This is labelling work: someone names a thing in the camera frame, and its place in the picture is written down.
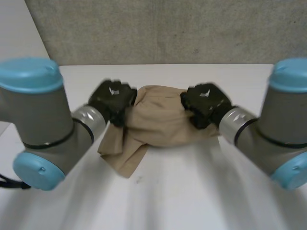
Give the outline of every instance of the black band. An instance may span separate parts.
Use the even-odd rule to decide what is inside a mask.
[[[286,147],[286,148],[290,148],[290,149],[303,149],[303,148],[306,148],[307,147],[307,143],[303,143],[303,144],[286,144],[286,143],[283,143],[283,142],[280,142],[280,141],[277,141],[277,140],[274,140],[274,139],[271,139],[267,136],[265,136],[263,133],[260,132],[260,130],[257,128],[256,129],[257,132],[259,133],[259,135],[266,139],[268,142],[274,144],[274,145],[278,145],[278,146],[281,146],[281,147]]]
[[[55,142],[43,144],[43,145],[30,145],[30,144],[27,144],[27,143],[24,143],[24,142],[23,143],[24,143],[24,146],[28,149],[43,150],[43,149],[51,148],[53,146],[64,143],[66,140],[68,140],[73,135],[73,132],[74,132],[74,125],[73,125],[71,131],[69,132],[69,134],[66,135],[64,138],[62,138],[61,140],[57,140]]]
[[[257,121],[257,120],[258,120],[258,118],[251,119],[251,120],[247,121],[244,125],[242,125],[242,126],[240,127],[240,129],[237,131],[236,136],[235,136],[235,146],[237,146],[237,142],[238,142],[239,136],[240,136],[240,134],[242,133],[242,131],[243,131],[247,126],[249,126],[250,124],[254,123],[254,122]]]
[[[94,135],[93,135],[93,132],[91,131],[91,129],[85,123],[83,123],[82,121],[80,121],[76,118],[73,118],[73,121],[79,123],[80,125],[82,125],[86,129],[88,134],[91,136],[91,140],[92,140],[92,144],[93,144],[94,143]]]

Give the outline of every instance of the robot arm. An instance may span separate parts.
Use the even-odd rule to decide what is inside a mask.
[[[109,120],[123,125],[125,108],[134,103],[136,94],[129,85],[107,80],[87,104],[71,114],[55,62],[23,58],[1,63],[0,120],[15,124],[25,146],[14,160],[15,173],[29,186],[52,190],[102,134]]]
[[[189,88],[181,99],[194,112],[195,127],[214,123],[228,142],[281,187],[291,190],[307,182],[307,59],[275,65],[259,118],[232,106],[213,84]]]

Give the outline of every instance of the cloth fold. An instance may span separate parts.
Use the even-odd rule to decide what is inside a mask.
[[[128,108],[125,126],[110,124],[98,152],[120,175],[129,178],[149,146],[184,145],[219,135],[214,125],[197,130],[189,121],[180,94],[186,90],[166,86],[144,86],[134,106]]]

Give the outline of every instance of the beige cloth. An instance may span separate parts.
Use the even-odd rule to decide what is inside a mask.
[[[127,110],[125,127],[110,124],[98,152],[120,175],[129,178],[149,145],[169,147],[218,135],[214,125],[197,130],[189,121],[180,94],[186,90],[144,86]]]

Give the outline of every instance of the khaki fabric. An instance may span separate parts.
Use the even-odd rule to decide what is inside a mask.
[[[214,125],[197,130],[181,104],[186,90],[144,86],[127,109],[125,127],[110,124],[98,152],[120,175],[129,178],[149,146],[170,147],[218,135]]]

